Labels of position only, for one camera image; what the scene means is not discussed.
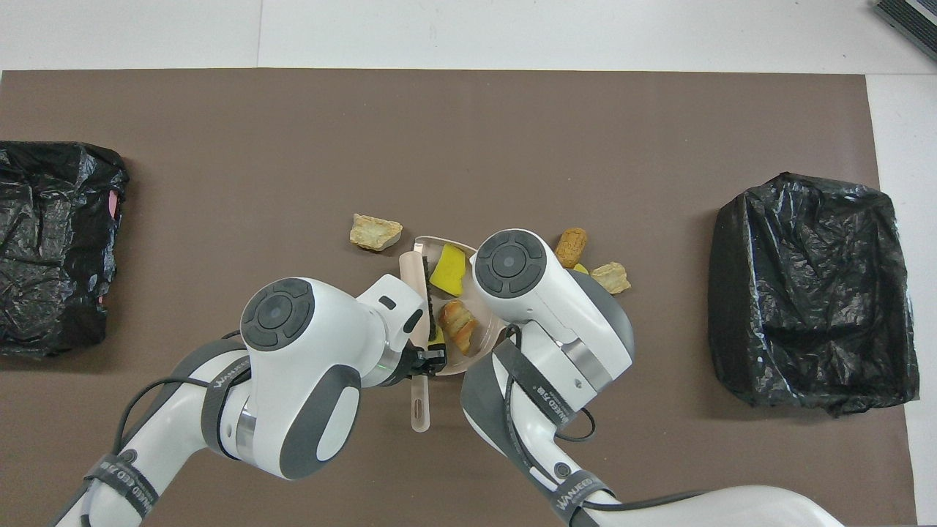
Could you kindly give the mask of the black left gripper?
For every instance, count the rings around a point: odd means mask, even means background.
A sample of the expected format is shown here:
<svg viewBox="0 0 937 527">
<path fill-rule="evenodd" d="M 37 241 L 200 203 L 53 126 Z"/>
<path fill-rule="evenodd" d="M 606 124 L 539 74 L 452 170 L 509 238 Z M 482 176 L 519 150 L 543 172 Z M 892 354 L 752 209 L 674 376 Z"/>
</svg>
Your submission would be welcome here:
<svg viewBox="0 0 937 527">
<path fill-rule="evenodd" d="M 395 369 L 384 380 L 384 386 L 395 386 L 413 375 L 422 375 L 425 368 L 445 368 L 446 347 L 427 347 L 425 350 L 413 343 L 405 344 Z"/>
</svg>

